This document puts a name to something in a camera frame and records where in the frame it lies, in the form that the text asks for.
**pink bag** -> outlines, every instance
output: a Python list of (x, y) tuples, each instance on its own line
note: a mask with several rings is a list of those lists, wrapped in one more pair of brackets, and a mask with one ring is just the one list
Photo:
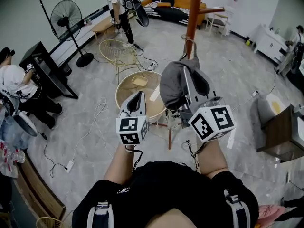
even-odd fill
[(266, 228), (272, 225), (273, 222), (285, 212), (285, 207), (277, 205), (261, 205), (259, 206), (258, 211), (259, 216), (257, 224), (260, 224), (261, 228)]

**black t-shirt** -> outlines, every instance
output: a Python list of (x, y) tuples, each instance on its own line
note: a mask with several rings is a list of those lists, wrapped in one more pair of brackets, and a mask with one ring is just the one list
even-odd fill
[(198, 228), (229, 228), (233, 227), (233, 220), (225, 189), (247, 204), (251, 227), (254, 227), (258, 203), (240, 179), (225, 171), (210, 180), (190, 167), (170, 161), (149, 162), (137, 168), (125, 185), (98, 181), (74, 211), (72, 225), (85, 228), (90, 209), (98, 202), (108, 201), (112, 204), (116, 228), (143, 228), (155, 215), (173, 208), (180, 210)]

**white cabinet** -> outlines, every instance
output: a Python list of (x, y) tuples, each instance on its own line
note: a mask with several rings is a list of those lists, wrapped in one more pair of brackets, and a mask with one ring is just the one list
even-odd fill
[(278, 64), (285, 58), (280, 50), (288, 51), (285, 40), (262, 25), (258, 27), (257, 33), (253, 38), (252, 45), (254, 43), (256, 43), (254, 53), (260, 51)]

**black pants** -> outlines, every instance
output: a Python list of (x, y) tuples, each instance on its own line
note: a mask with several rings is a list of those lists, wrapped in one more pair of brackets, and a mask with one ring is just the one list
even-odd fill
[[(111, 14), (111, 17), (114, 18), (113, 9), (110, 11), (110, 14)], [(120, 20), (119, 28), (123, 27), (125, 35), (128, 38), (128, 42), (130, 44), (133, 44), (134, 40), (133, 40), (133, 34), (132, 34), (131, 27), (130, 27), (129, 19), (128, 19), (128, 12), (125, 12), (125, 13), (119, 15), (119, 20)]]
[(299, 218), (304, 217), (304, 196), (300, 199), (294, 199), (290, 201), (285, 201), (284, 207), (296, 207), (292, 211), (289, 211), (283, 215), (281, 215), (279, 218), (276, 219), (276, 221), (285, 221), (290, 218)]
[(55, 126), (55, 119), (50, 116), (47, 111), (58, 114), (62, 111), (62, 108), (60, 104), (54, 103), (50, 98), (47, 97), (45, 93), (41, 92), (41, 90), (38, 88), (31, 99), (20, 103), (19, 110), (33, 114), (51, 129)]

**fan stand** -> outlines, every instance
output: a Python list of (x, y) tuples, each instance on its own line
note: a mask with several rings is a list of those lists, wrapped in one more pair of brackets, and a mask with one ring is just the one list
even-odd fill
[(70, 36), (73, 39), (73, 41), (74, 41), (74, 43), (75, 43), (75, 45), (77, 47), (78, 52), (81, 55), (80, 58), (76, 62), (77, 67), (85, 67), (85, 66), (87, 66), (88, 64), (90, 64), (93, 61), (93, 59), (94, 59), (93, 54), (92, 53), (85, 53), (85, 54), (83, 54), (81, 52), (81, 49), (79, 48), (79, 46), (78, 46), (75, 38), (74, 38), (72, 32), (71, 32), (70, 27), (67, 25), (66, 28), (67, 28), (68, 32), (70, 33)]

